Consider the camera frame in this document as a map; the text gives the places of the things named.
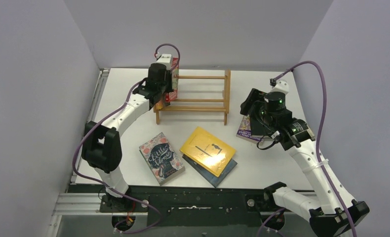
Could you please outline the red 13-Storey Treehouse book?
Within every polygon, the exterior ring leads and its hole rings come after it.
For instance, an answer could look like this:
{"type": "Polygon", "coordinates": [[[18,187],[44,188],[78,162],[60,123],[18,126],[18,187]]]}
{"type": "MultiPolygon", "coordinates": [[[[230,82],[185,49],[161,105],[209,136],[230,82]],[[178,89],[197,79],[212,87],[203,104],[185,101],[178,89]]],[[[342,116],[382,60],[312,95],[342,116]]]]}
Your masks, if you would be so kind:
{"type": "Polygon", "coordinates": [[[167,106],[178,97],[179,63],[177,57],[173,57],[172,67],[175,67],[172,70],[172,80],[171,80],[173,91],[168,92],[165,95],[165,103],[167,106]]]}

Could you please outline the blue Jane Eyre book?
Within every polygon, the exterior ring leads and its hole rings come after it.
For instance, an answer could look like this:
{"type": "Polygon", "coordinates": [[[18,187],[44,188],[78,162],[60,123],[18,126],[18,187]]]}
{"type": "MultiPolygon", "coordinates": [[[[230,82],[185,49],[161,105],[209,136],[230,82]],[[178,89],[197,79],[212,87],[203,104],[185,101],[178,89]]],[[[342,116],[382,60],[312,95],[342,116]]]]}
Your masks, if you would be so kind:
{"type": "Polygon", "coordinates": [[[159,111],[162,110],[164,106],[165,106],[164,98],[161,98],[160,101],[155,104],[155,109],[159,111]]]}

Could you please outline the yellow Little Prince book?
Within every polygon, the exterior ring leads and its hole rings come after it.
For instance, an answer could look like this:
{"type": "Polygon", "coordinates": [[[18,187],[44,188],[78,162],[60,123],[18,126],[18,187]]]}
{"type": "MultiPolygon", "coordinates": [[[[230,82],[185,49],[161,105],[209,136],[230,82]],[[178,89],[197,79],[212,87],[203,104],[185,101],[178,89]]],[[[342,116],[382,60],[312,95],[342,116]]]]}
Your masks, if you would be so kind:
{"type": "Polygon", "coordinates": [[[180,151],[216,177],[221,175],[236,153],[236,149],[199,126],[180,151]]]}

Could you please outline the Little Women book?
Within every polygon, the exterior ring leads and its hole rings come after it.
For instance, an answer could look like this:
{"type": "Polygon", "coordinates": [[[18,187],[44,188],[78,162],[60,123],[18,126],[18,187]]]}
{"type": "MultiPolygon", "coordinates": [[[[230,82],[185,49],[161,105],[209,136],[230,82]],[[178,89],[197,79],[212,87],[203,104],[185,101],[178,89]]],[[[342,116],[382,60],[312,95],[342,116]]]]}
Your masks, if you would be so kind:
{"type": "Polygon", "coordinates": [[[179,154],[162,132],[139,146],[139,152],[161,186],[186,170],[179,154]]]}

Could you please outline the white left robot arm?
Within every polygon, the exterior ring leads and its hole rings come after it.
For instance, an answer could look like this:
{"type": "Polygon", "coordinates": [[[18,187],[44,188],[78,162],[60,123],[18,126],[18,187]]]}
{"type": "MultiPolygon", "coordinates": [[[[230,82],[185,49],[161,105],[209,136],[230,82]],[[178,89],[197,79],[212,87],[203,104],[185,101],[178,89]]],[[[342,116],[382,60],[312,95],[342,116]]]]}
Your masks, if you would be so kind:
{"type": "Polygon", "coordinates": [[[107,194],[114,197],[112,205],[120,212],[126,212],[132,205],[132,198],[126,195],[129,185],[119,167],[121,136],[170,91],[172,70],[171,63],[152,63],[148,75],[131,87],[118,109],[99,122],[90,121],[85,126],[81,158],[98,173],[107,194]]]}

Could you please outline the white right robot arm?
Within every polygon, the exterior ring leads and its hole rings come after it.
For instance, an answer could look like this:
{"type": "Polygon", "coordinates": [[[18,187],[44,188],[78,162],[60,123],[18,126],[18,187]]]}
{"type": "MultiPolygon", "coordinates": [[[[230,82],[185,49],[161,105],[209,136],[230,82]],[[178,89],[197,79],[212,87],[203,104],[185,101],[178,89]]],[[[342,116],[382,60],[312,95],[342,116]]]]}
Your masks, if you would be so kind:
{"type": "Polygon", "coordinates": [[[308,198],[277,182],[263,197],[266,209],[284,207],[309,222],[318,237],[339,237],[356,227],[370,212],[364,201],[357,201],[341,184],[316,147],[316,138],[308,124],[292,116],[286,108],[286,95],[280,91],[251,89],[240,106],[252,125],[264,130],[264,136],[280,144],[295,160],[313,188],[317,200],[308,198]]]}

